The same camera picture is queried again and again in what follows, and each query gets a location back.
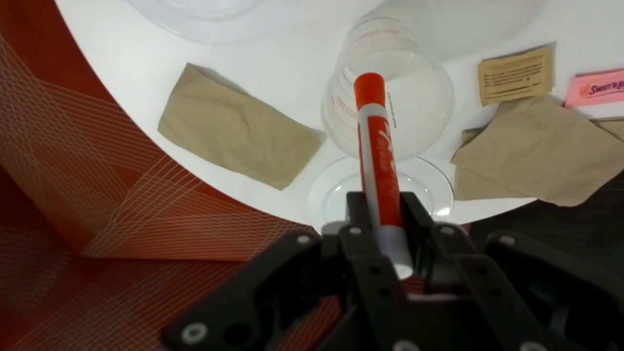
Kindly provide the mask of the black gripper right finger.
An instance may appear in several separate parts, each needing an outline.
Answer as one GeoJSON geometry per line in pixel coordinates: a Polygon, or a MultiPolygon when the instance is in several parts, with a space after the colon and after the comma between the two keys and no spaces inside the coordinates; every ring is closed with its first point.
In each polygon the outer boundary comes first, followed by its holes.
{"type": "Polygon", "coordinates": [[[457,224],[436,223],[414,193],[403,195],[414,271],[424,281],[426,326],[442,351],[527,351],[541,324],[502,267],[457,224]]]}

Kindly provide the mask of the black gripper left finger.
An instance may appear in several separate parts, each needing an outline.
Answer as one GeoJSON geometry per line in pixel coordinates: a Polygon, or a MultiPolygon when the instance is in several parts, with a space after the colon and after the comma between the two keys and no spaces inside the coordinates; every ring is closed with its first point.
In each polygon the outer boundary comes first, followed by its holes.
{"type": "Polygon", "coordinates": [[[407,326],[407,295],[393,263],[379,250],[364,193],[348,195],[342,250],[350,277],[348,308],[340,324],[344,345],[356,351],[418,351],[407,326]]]}

